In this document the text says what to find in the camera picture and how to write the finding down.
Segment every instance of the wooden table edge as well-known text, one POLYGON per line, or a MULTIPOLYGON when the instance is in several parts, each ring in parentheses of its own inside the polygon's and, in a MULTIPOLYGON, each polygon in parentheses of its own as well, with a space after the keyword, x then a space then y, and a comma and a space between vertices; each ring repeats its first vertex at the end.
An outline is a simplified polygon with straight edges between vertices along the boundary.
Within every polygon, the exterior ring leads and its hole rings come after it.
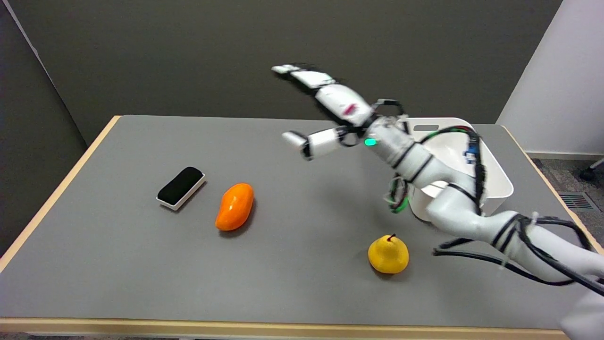
POLYGON ((67 176, 65 176, 65 178, 63 178, 63 180, 61 181, 61 184, 59 184, 59 186, 53 191, 53 193, 50 195, 50 197, 48 197, 46 202, 44 202, 44 205, 42 205, 40 210, 38 210, 38 212, 36 212, 36 214, 31 219, 31 221, 26 225, 25 229, 23 229, 23 231, 21 232, 21 234, 19 234, 19 236, 13 242, 13 244, 10 245, 10 247, 8 248, 6 253, 4 253, 4 255, 0 258, 0 273, 2 273, 2 271, 6 268, 6 266, 10 262, 10 260, 12 260, 13 257, 17 254, 17 252, 19 251, 21 246, 23 246, 25 241, 27 241, 27 238, 31 235, 31 233, 33 233, 34 230, 36 230, 36 227, 38 226, 38 224, 40 224, 40 222, 42 221, 44 216, 46 216, 46 214, 48 213, 50 208, 53 207, 54 203, 63 194, 63 192, 69 186, 71 181, 73 181, 73 179, 74 179, 74 177, 76 177, 77 173, 80 172, 80 169, 82 168, 82 166, 84 166, 86 161, 88 161, 88 158, 90 158, 92 153, 97 149, 98 145, 103 141, 105 136, 107 136, 107 134, 109 133, 111 128, 113 128, 113 126, 115 125, 115 123, 117 122, 117 120, 119 118, 120 118, 120 116, 114 116, 113 118, 111 118, 109 123, 107 123, 105 128, 103 128, 103 130, 97 136, 97 138, 94 140, 94 142, 92 144, 90 144, 90 147, 88 147, 88 149, 84 152, 84 154, 80 157, 80 159, 74 165, 74 167, 71 168, 69 173, 67 173, 67 176))
POLYGON ((539 168, 537 168, 537 166, 535 165, 535 163, 533 163, 533 160, 529 157, 529 155, 526 152, 524 152, 524 150, 522 149, 522 147, 520 147, 520 144, 518 144, 518 141, 514 138, 514 136, 512 135, 512 133, 505 126, 501 125, 501 127, 506 130, 507 134, 510 135, 510 137, 512 138, 512 140, 516 143, 516 145, 518 145, 518 148, 522 151, 522 153, 527 158, 527 160, 529 160, 528 162, 533 166, 533 168, 535 168, 535 171, 537 171, 537 173, 541 176, 541 178, 543 179, 543 181, 545 182, 545 184, 550 188, 551 192, 554 193, 554 196, 556 196, 556 198, 558 199, 558 201, 560 201, 560 204, 564 207, 564 209, 566 209, 566 211, 569 214, 569 216, 578 225, 578 227, 581 228, 581 230, 585 233, 585 235, 589 239, 589 241, 590 241, 592 247, 594 248, 594 250, 596 252, 604 255, 604 249, 602 248, 602 246, 600 245, 600 243, 598 243, 598 241, 596 240, 596 238, 594 238, 594 236, 591 235, 591 232, 589 230, 587 230, 587 227, 585 227, 585 225, 583 224, 583 222, 581 221, 581 219, 577 216, 577 214, 575 214, 573 211, 571 211, 567 207, 566 203, 564 203, 564 201, 562 200, 562 197, 560 197, 560 195, 558 195, 557 191, 551 185, 550 181, 547 180, 547 178, 545 178, 545 176, 543 175, 543 172, 541 172, 541 170, 539 170, 539 168))
POLYGON ((159 321, 125 319, 0 318, 0 332, 163 335, 197 338, 304 339, 568 339, 559 330, 480 327, 415 327, 257 322, 159 321))
MULTIPOLYGON (((54 203, 63 194, 71 181, 88 161, 109 131, 121 116, 114 116, 103 128, 90 147, 70 170, 61 184, 35 214, 14 243, 0 258, 0 273, 16 255, 27 238, 33 233, 54 203)), ((589 233, 579 217, 570 211, 551 183, 535 166, 510 131, 502 126, 527 157, 535 171, 560 201, 570 217, 586 233, 598 253, 604 250, 589 233)), ((0 332, 64 333, 64 334, 122 334, 122 335, 164 335, 198 337, 237 338, 374 338, 374 339, 567 339, 560 330, 542 329, 502 329, 490 327, 422 327, 384 325, 322 325, 322 324, 271 324, 254 322, 206 322, 206 321, 157 321, 130 319, 78 319, 78 318, 0 318, 0 332)))

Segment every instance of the black cable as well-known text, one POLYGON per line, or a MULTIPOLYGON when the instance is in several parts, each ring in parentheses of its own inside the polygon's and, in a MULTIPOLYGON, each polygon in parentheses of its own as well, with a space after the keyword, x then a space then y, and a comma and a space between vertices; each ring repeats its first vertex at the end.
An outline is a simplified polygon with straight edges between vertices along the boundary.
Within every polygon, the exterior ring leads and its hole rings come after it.
MULTIPOLYGON (((546 222, 546 224, 558 224, 561 226, 567 226, 566 224, 562 224, 562 222, 574 224, 573 222, 562 221, 562 220, 556 220, 554 223, 554 220, 552 220, 551 218, 550 219, 545 218, 543 220, 538 218, 536 220, 537 223, 543 223, 543 221, 546 222)), ((600 285, 596 281, 592 281, 592 280, 588 279, 585 275, 579 274, 576 271, 574 271, 573 269, 570 269, 568 266, 559 262, 558 260, 553 258, 550 254, 546 253, 544 250, 535 246, 529 239, 529 236, 527 235, 527 231, 526 231, 526 229, 530 225, 530 223, 531 223, 531 219, 529 217, 522 216, 519 218, 519 223, 517 224, 516 228, 518 230, 518 236, 519 236, 520 240, 524 244, 526 244, 528 249, 531 252, 533 252, 533 254, 535 254, 540 260, 549 264, 551 267, 553 267, 560 273, 563 273, 567 277, 571 278, 573 281, 590 289, 591 291, 593 291, 594 293, 596 293, 598 295, 604 296, 604 286, 600 285)))
MULTIPOLYGON (((581 243, 581 246, 584 249, 591 250, 593 248, 589 239, 585 235, 584 231, 581 228, 579 228, 576 223, 574 223, 572 221, 561 220, 558 217, 549 216, 549 217, 538 218, 536 220, 536 222, 538 224, 555 224, 555 225, 569 227, 575 232, 575 234, 577 235, 577 237, 579 239, 579 242, 581 243)), ((517 266, 514 266, 513 264, 510 264, 510 263, 504 264, 503 260, 496 258, 496 257, 492 257, 490 255, 474 253, 474 252, 457 252, 457 251, 451 251, 451 250, 443 250, 443 249, 449 249, 449 248, 452 248, 455 246, 459 246, 461 244, 470 243, 473 241, 473 240, 470 240, 467 238, 457 238, 457 239, 442 243, 441 245, 439 245, 438 248, 435 248, 433 250, 432 254, 434 256, 457 256, 457 257, 473 258, 475 260, 487 261, 490 263, 499 264, 500 266, 503 265, 506 269, 509 269, 518 275, 521 275, 521 276, 528 278, 530 280, 533 280, 535 282, 543 283, 543 284, 546 284, 549 286, 566 286, 571 283, 577 282, 577 283, 587 287, 588 289, 592 290, 593 292, 596 292, 597 294, 604 296, 604 287, 598 285, 598 284, 604 284, 604 278, 599 278, 597 281, 592 281, 592 280, 586 278, 584 275, 581 275, 581 274, 575 272, 574 270, 570 269, 566 265, 560 263, 558 260, 554 259, 551 255, 549 255, 542 249, 536 247, 530 241, 530 239, 528 238, 528 235, 526 234, 526 228, 531 223, 530 218, 518 214, 518 216, 515 219, 515 223, 516 223, 516 231, 518 232, 518 236, 519 236, 520 240, 523 243, 525 243, 527 245, 527 247, 539 259, 541 259, 543 262, 549 264, 551 267, 558 270, 560 273, 563 273, 565 276, 569 277, 570 280, 560 281, 560 282, 545 281, 545 280, 538 278, 537 276, 534 276, 531 273, 528 273, 525 270, 522 270, 521 268, 519 268, 517 266)))
POLYGON ((390 188, 390 200, 392 200, 393 202, 395 202, 395 204, 389 204, 388 207, 390 208, 390 210, 392 212, 395 212, 396 209, 399 209, 403 203, 405 202, 405 198, 407 197, 407 182, 404 181, 403 184, 403 192, 402 195, 400 196, 400 198, 397 200, 396 196, 397 196, 397 189, 400 185, 400 173, 395 172, 394 173, 394 177, 393 177, 393 184, 392 187, 390 188))
POLYGON ((571 283, 574 283, 573 280, 567 280, 567 281, 560 281, 560 282, 550 282, 550 281, 545 281, 542 280, 540 278, 538 278, 537 276, 534 276, 533 274, 522 270, 516 266, 514 266, 511 263, 505 263, 503 262, 503 260, 497 258, 497 257, 493 257, 490 255, 484 255, 484 254, 480 254, 480 253, 473 253, 473 252, 456 252, 456 251, 451 251, 451 250, 440 250, 440 249, 434 249, 432 251, 432 255, 434 256, 458 256, 458 257, 466 257, 466 258, 473 258, 475 260, 480 260, 480 261, 486 261, 486 262, 490 262, 490 263, 495 263, 498 264, 500 266, 504 266, 506 269, 511 270, 512 272, 515 272, 518 275, 521 275, 527 279, 533 280, 535 282, 538 283, 543 283, 546 284, 548 286, 567 286, 571 283))
POLYGON ((482 208, 480 208, 480 200, 484 194, 484 184, 486 182, 486 168, 483 165, 482 156, 480 154, 480 135, 476 133, 472 128, 463 125, 450 126, 448 128, 440 129, 436 132, 432 132, 420 140, 420 144, 424 144, 429 139, 444 133, 449 132, 463 132, 468 136, 467 148, 468 152, 474 154, 474 191, 475 191, 475 210, 478 215, 482 215, 482 208))

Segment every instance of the table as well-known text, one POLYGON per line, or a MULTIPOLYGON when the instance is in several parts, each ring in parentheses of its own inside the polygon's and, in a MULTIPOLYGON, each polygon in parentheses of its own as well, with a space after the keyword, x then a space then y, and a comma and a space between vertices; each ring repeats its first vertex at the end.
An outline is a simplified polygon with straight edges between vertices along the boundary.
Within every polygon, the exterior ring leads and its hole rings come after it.
MULTIPOLYGON (((280 139, 326 121, 114 117, 0 259, 0 331, 201 338, 564 339, 556 320, 585 293, 460 258, 409 210, 388 213, 391 176, 367 148, 306 163, 280 139), (179 211, 155 194, 185 166, 207 184, 179 211), (252 222, 213 227, 229 186, 255 188, 252 222), (400 275, 366 251, 396 232, 400 275)), ((515 193, 500 207, 580 220, 501 126, 476 125, 515 193)), ((552 229, 572 239, 567 230, 552 229)), ((495 254, 485 244, 469 249, 495 254)))

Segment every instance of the white wall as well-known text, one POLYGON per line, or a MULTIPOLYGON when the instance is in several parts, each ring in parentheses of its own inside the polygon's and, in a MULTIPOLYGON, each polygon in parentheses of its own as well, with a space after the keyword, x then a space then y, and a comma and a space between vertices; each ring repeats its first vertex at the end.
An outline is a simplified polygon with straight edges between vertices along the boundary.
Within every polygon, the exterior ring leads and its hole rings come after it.
POLYGON ((527 152, 604 153, 604 0, 564 0, 497 124, 527 152))

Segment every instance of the gray tabletop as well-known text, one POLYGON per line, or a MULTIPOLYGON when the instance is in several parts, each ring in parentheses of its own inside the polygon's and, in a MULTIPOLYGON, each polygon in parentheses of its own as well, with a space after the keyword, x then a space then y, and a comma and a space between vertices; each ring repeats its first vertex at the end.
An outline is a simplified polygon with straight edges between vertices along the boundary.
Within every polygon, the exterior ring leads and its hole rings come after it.
MULTIPOLYGON (((0 274, 0 316, 558 328, 583 288, 433 257, 452 237, 388 212, 392 171, 367 148, 307 163, 280 137, 331 126, 122 117, 0 274), (186 166, 207 184, 172 212, 155 195, 186 166), (220 198, 238 182, 255 190, 251 222, 221 234, 220 198), (380 275, 367 247, 393 232, 411 261, 380 275)), ((515 187, 500 210, 570 218, 502 127, 475 128, 515 187)))

